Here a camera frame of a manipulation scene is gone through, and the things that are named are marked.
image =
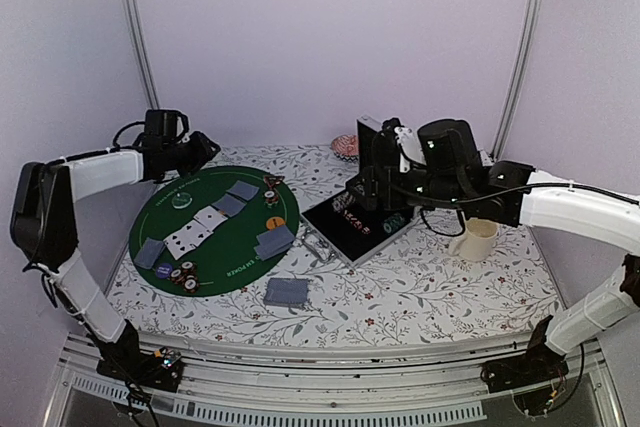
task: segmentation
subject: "floral tablecloth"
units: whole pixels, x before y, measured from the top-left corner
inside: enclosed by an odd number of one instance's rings
[[[357,171],[324,146],[229,148],[213,165],[246,165],[284,175],[301,211],[343,189]],[[429,221],[434,229],[456,229],[452,212],[436,211]],[[338,260],[323,265],[297,244],[267,276],[208,298],[156,290],[127,254],[108,298],[144,331],[298,347],[420,344],[523,332],[560,308],[525,228],[501,227],[493,254],[480,263],[448,255],[448,239],[421,222],[353,269]],[[302,309],[265,306],[266,283],[273,276],[309,279],[309,304]]]

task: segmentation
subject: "green poker mat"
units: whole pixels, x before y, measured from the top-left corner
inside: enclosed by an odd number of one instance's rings
[[[170,294],[209,297],[242,288],[273,269],[286,253],[266,261],[260,260],[253,250],[258,245],[256,236],[267,231],[267,220],[271,217],[283,218],[289,230],[296,234],[300,210],[298,201],[284,183],[275,189],[280,201],[276,206],[268,208],[263,200],[263,194],[267,190],[263,180],[265,175],[271,174],[251,167],[213,167],[175,180],[158,191],[144,205],[131,229],[129,253],[132,259],[147,237],[162,240],[181,229],[193,220],[199,210],[220,199],[237,180],[260,188],[239,214],[219,225],[197,249],[179,260],[175,260],[169,250],[165,249],[154,264],[154,269],[137,269],[140,275],[155,288]],[[191,195],[192,201],[187,207],[176,209],[172,205],[172,199],[181,192]],[[160,264],[169,263],[176,268],[186,261],[197,265],[200,288],[193,294],[185,292],[169,279],[160,279],[155,275],[155,267]]]

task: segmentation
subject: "open case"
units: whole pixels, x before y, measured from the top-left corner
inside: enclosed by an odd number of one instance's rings
[[[381,124],[370,117],[358,119],[360,170],[372,162],[371,141],[380,128]],[[367,211],[343,190],[302,213],[307,224],[302,243],[321,261],[338,257],[347,265],[356,266],[401,236],[412,223],[414,214],[414,208]],[[307,240],[309,235],[320,239],[321,248]],[[319,253],[322,248],[330,252],[322,255]]]

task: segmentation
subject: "white mug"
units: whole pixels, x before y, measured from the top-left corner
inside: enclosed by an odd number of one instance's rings
[[[471,262],[480,262],[489,257],[498,236],[498,224],[490,220],[469,219],[465,227],[464,234],[449,244],[449,254],[459,255]]]

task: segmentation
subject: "blue playing card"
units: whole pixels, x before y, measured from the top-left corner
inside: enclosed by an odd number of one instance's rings
[[[273,249],[282,247],[285,244],[290,244],[295,238],[296,236],[291,233],[289,227],[286,225],[268,230],[256,237],[260,245],[270,246]]]
[[[227,217],[235,217],[247,204],[229,194],[224,194],[220,200],[211,205]]]
[[[259,190],[260,189],[255,185],[247,184],[246,182],[238,180],[233,184],[233,187],[227,190],[227,192],[248,202],[256,196]]]
[[[272,245],[257,245],[253,248],[256,251],[256,255],[260,257],[260,260],[267,260],[276,255],[282,254],[291,248],[291,243],[282,245],[280,247],[273,247]]]
[[[161,240],[154,240],[147,237],[142,244],[142,248],[133,259],[133,264],[141,269],[149,270],[153,268],[160,254],[164,251],[165,245]]]
[[[269,279],[265,305],[300,306],[308,302],[309,280],[307,279]]]

